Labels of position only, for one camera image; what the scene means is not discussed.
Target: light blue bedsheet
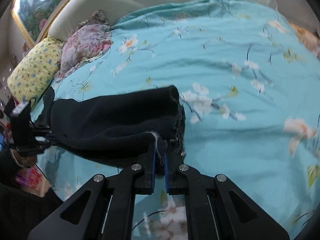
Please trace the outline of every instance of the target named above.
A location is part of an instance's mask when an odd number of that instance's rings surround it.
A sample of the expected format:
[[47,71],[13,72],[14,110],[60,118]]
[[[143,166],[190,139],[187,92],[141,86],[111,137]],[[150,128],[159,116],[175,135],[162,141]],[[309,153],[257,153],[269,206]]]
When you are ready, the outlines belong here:
[[[320,64],[287,21],[247,0],[197,0],[131,13],[112,41],[52,83],[55,99],[175,85],[186,112],[185,163],[226,174],[293,239],[320,201]],[[38,165],[63,200],[93,175],[119,172],[54,147]],[[187,239],[183,198],[164,192],[157,178],[152,196],[137,196],[134,225],[144,220],[132,239]]]

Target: black clamp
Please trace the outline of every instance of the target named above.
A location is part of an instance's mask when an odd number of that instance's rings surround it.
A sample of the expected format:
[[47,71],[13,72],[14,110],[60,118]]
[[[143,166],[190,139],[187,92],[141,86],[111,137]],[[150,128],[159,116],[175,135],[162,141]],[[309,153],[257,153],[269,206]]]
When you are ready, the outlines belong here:
[[[135,195],[154,190],[155,146],[136,164],[105,178],[97,174],[29,234],[28,240],[130,240]],[[289,240],[287,232],[225,175],[200,174],[165,155],[167,193],[185,195],[189,240]]]

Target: gold picture frame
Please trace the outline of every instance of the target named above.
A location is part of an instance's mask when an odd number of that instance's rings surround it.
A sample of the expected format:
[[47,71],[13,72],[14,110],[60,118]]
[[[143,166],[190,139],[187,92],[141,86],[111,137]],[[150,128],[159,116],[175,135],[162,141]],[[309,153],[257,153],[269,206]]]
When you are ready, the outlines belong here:
[[42,28],[40,34],[38,35],[38,38],[36,41],[34,41],[29,34],[28,30],[26,29],[25,25],[23,24],[22,20],[20,19],[19,14],[14,10],[16,0],[13,0],[11,4],[11,15],[15,23],[17,24],[18,28],[20,29],[22,35],[26,39],[26,42],[30,48],[33,48],[37,43],[42,41],[45,37],[47,37],[49,28],[53,21],[56,19],[58,14],[63,10],[63,8],[70,2],[70,0],[61,0],[58,6],[54,9],[50,17],[48,18],[47,22],[45,23],[44,27]]

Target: framed painting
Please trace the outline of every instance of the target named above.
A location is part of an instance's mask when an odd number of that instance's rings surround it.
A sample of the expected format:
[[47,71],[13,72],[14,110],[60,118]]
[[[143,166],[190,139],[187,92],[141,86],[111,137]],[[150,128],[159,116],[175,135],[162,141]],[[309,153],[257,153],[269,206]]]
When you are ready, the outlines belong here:
[[49,27],[70,0],[14,0],[11,14],[28,45],[33,47],[48,34]]

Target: yellow floral pillow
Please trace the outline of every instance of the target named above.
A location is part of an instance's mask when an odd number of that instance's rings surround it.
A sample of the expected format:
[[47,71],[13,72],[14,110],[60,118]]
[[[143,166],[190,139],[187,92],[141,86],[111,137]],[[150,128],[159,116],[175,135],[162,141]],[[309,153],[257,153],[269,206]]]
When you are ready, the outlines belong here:
[[8,77],[8,88],[19,101],[38,101],[58,71],[60,41],[47,37],[27,54]]

